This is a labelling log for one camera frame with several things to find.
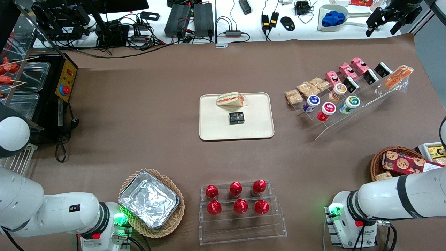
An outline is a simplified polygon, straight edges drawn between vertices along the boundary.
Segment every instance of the sandwich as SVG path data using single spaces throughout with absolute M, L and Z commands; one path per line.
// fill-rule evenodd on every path
M 243 106 L 245 98 L 238 92 L 222 94 L 217 97 L 217 105 Z

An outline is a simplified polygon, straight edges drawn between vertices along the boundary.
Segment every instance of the red cap bottle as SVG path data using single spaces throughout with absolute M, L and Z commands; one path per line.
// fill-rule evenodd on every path
M 211 201 L 211 202 L 209 202 L 209 204 L 207 204 L 207 212 L 210 215 L 217 215 L 217 214 L 221 213 L 221 211 L 222 211 L 222 206 L 221 206 L 220 202 Z
M 266 181 L 264 180 L 256 180 L 251 187 L 251 195 L 252 196 L 260 196 L 266 189 Z
M 229 192 L 233 198 L 237 198 L 242 193 L 242 184 L 236 181 L 229 186 Z
M 244 199 L 238 199 L 234 202 L 234 212 L 238 214 L 245 213 L 248 210 L 248 203 Z
M 269 211 L 269 203 L 264 200 L 258 200 L 254 203 L 254 211 L 260 215 L 266 214 Z
M 209 185 L 206 188 L 206 197 L 209 199 L 217 199 L 219 196 L 219 190 L 214 185 Z

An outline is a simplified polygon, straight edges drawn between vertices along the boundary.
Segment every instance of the yellow control panel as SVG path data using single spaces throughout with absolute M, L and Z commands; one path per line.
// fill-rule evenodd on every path
M 56 95 L 66 103 L 68 103 L 68 100 L 70 99 L 71 89 L 73 87 L 77 72 L 78 69 L 76 69 L 76 67 L 74 67 L 69 60 L 65 60 L 62 73 L 60 74 L 59 83 L 56 88 Z

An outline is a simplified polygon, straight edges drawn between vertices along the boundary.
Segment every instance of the white table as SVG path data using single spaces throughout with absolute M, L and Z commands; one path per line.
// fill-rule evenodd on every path
M 243 11 L 240 7 L 240 4 L 238 0 L 235 1 L 235 7 L 232 11 L 232 16 L 234 17 L 235 22 L 238 25 L 238 29 L 241 30 L 241 32 L 248 33 L 251 36 L 251 39 L 249 41 L 265 41 L 265 35 L 263 34 L 261 30 L 261 23 L 260 23 L 260 16 L 262 13 L 262 9 L 264 6 L 263 0 L 251 0 L 251 7 L 253 12 L 244 15 Z M 213 9 L 215 9 L 215 0 L 210 0 L 210 3 L 213 5 Z M 350 18 L 347 23 L 336 32 L 322 32 L 317 30 L 318 26 L 318 14 L 319 14 L 319 8 L 324 5 L 328 4 L 328 0 L 318 0 L 314 5 L 314 17 L 308 24 L 303 24 L 297 16 L 294 15 L 294 4 L 288 4 L 288 5 L 280 5 L 277 7 L 277 11 L 279 12 L 279 20 L 277 27 L 272 29 L 269 38 L 272 41 L 285 41 L 290 39 L 298 39 L 298 40 L 330 40 L 330 39 L 359 39 L 359 38 L 367 38 L 365 35 L 365 32 L 367 30 L 367 25 L 365 21 L 367 20 L 366 17 L 359 17 L 359 18 Z M 266 4 L 265 8 L 265 14 L 268 14 L 271 16 L 271 13 L 273 12 L 274 8 L 276 7 L 277 2 L 275 0 L 269 0 Z M 171 8 L 167 7 L 166 0 L 151 0 L 149 1 L 150 8 L 145 11 L 155 12 L 160 14 L 160 18 L 158 21 L 149 21 L 150 25 L 154 28 L 155 35 L 161 39 L 162 41 L 169 43 L 171 42 L 171 38 L 168 38 L 164 34 L 164 27 L 167 22 L 167 19 L 170 14 Z M 233 2 L 232 0 L 218 0 L 217 2 L 217 17 L 219 16 L 227 16 L 230 17 L 229 12 L 232 8 Z M 354 13 L 354 12 L 367 12 L 369 11 L 368 7 L 362 7 L 362 6 L 353 6 L 349 5 L 347 9 Z M 115 20 L 118 18 L 123 17 L 126 14 L 129 14 L 130 12 L 122 12 L 122 13 L 110 13 L 108 14 L 108 20 Z M 106 20 L 105 14 L 101 14 L 104 21 Z M 284 16 L 290 17 L 295 25 L 296 29 L 292 32 L 287 31 L 282 24 L 280 23 L 280 19 Z M 309 20 L 310 15 L 307 14 L 305 16 L 301 16 L 301 19 L 304 21 Z M 133 22 L 128 19 L 123 19 L 121 21 L 122 23 L 129 23 L 132 24 Z M 95 20 L 92 19 L 90 21 L 90 25 L 93 25 L 95 23 Z M 370 38 L 387 38 L 390 37 L 390 29 L 393 27 L 394 22 L 387 23 L 386 25 L 383 25 L 380 27 L 380 30 L 376 30 Z M 194 22 L 191 22 L 188 26 L 189 29 L 194 30 Z M 227 30 L 227 23 L 225 21 L 220 21 L 218 23 L 217 32 L 225 32 Z M 130 30 L 129 36 L 133 34 L 133 30 Z M 74 41 L 73 45 L 75 47 L 91 47 L 95 46 L 97 36 L 94 32 L 92 32 L 88 37 L 84 36 L 83 38 Z M 241 38 L 226 38 L 224 35 L 221 35 L 218 39 L 219 43 L 227 43 L 232 41 L 241 41 L 244 40 L 245 37 Z M 195 40 L 194 43 L 207 43 L 206 40 Z M 37 40 L 34 44 L 35 48 L 43 48 L 44 46 L 42 43 Z

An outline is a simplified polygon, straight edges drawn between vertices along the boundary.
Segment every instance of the woven tray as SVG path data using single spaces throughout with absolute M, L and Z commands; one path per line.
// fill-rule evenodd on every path
M 387 152 L 388 150 L 394 151 L 394 152 L 397 152 L 400 154 L 404 154 L 407 156 L 411 156 L 411 157 L 425 159 L 421 154 L 417 153 L 416 151 L 414 151 L 412 149 L 404 147 L 404 146 L 389 146 L 387 148 L 383 148 L 380 151 L 378 151 L 375 154 L 375 156 L 373 156 L 372 162 L 370 163 L 370 176 L 372 177 L 373 181 L 377 181 L 376 175 L 389 171 L 389 170 L 382 168 L 382 166 L 381 166 L 381 163 L 383 161 L 383 154 L 385 152 Z M 394 171 L 389 171 L 389 172 L 392 175 L 392 177 L 397 177 L 397 176 L 403 175 L 402 173 L 398 173 L 398 172 L 394 172 Z
M 141 219 L 139 219 L 137 216 L 135 216 L 133 213 L 131 213 L 128 209 L 126 209 L 123 206 L 121 206 L 121 211 L 125 214 L 130 225 L 132 225 L 132 227 L 140 234 L 149 238 L 161 238 L 163 236 L 172 233 L 175 230 L 175 228 L 177 228 L 177 226 L 180 224 L 180 221 L 184 215 L 184 198 L 180 190 L 173 183 L 173 181 L 169 179 L 167 176 L 162 176 L 158 172 L 158 170 L 155 169 L 141 169 L 132 174 L 128 179 L 126 179 L 126 181 L 122 185 L 119 195 L 121 195 L 121 193 L 124 191 L 127 185 L 133 180 L 133 178 L 135 178 L 135 176 L 142 171 L 147 171 L 148 173 L 159 179 L 166 186 L 168 186 L 170 189 L 172 189 L 172 191 L 180 197 L 180 204 L 178 205 L 177 209 L 173 212 L 173 214 L 169 217 L 167 222 L 163 225 L 161 230 L 152 230 L 148 228 L 147 225 Z

